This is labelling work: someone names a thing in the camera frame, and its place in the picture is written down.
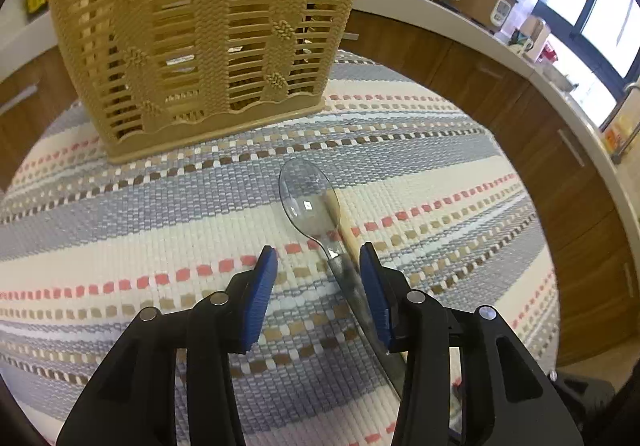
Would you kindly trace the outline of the green patterned mug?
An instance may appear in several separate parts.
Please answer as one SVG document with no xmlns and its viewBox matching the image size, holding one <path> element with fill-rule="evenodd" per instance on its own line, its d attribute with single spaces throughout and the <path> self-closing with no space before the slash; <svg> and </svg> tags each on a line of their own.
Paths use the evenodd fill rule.
<svg viewBox="0 0 640 446">
<path fill-rule="evenodd" d="M 529 52 L 534 46 L 533 39 L 529 36 L 523 34 L 519 30 L 515 30 L 508 42 L 509 49 L 513 52 L 513 54 L 526 54 Z"/>
</svg>

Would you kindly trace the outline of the striped woven table cloth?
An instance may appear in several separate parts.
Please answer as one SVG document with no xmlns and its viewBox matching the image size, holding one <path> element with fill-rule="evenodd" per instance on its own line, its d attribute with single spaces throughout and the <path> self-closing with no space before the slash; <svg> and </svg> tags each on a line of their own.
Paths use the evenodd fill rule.
<svg viewBox="0 0 640 446">
<path fill-rule="evenodd" d="M 258 342 L 231 360 L 251 445 L 385 445 L 398 400 L 278 178 L 316 164 L 353 243 L 442 305 L 498 309 L 544 370 L 554 268 L 534 203 L 487 128 L 407 77 L 340 52 L 323 109 L 108 163 L 81 104 L 34 144 L 1 203 L 1 377 L 49 440 L 137 312 L 186 309 L 250 269 L 278 276 Z"/>
</svg>

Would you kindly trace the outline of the white electric kettle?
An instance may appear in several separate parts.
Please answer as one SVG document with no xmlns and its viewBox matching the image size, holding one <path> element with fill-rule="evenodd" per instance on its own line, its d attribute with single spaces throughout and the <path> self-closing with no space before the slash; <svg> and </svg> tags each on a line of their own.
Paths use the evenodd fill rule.
<svg viewBox="0 0 640 446">
<path fill-rule="evenodd" d="M 543 18 L 530 14 L 521 25 L 520 31 L 533 42 L 533 46 L 524 52 L 524 58 L 536 62 L 550 34 L 549 25 Z"/>
</svg>

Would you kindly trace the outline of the clear grey plastic spoon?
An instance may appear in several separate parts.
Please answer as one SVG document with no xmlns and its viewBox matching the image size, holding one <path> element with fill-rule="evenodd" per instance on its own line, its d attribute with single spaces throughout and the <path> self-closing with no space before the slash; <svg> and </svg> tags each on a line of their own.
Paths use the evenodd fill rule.
<svg viewBox="0 0 640 446">
<path fill-rule="evenodd" d="M 291 159 L 281 167 L 279 193 L 283 210 L 302 235 L 322 248 L 332 271 L 330 259 L 345 254 L 346 247 L 340 235 L 332 230 L 331 220 L 322 200 L 323 193 L 328 192 L 330 188 L 335 191 L 326 174 L 317 165 L 305 159 Z M 387 380 L 400 395 L 406 368 L 394 368 L 381 362 L 380 365 Z"/>
</svg>

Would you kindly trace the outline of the wooden chopstick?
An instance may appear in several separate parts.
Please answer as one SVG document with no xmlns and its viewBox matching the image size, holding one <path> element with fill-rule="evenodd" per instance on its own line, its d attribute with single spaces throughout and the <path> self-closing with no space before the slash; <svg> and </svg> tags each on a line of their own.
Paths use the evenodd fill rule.
<svg viewBox="0 0 640 446">
<path fill-rule="evenodd" d="M 378 360 L 405 369 L 408 323 L 401 313 L 409 284 L 397 270 L 381 264 L 371 242 L 360 244 L 343 214 L 336 192 L 330 188 L 322 200 L 346 253 L 330 259 L 334 276 Z"/>
</svg>

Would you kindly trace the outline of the tan plastic utensil basket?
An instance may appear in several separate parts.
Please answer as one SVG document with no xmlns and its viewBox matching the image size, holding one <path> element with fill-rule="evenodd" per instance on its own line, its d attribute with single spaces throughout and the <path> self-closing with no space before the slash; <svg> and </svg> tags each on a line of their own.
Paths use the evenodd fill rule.
<svg viewBox="0 0 640 446">
<path fill-rule="evenodd" d="M 313 114 L 354 0 L 49 0 L 107 158 Z"/>
</svg>

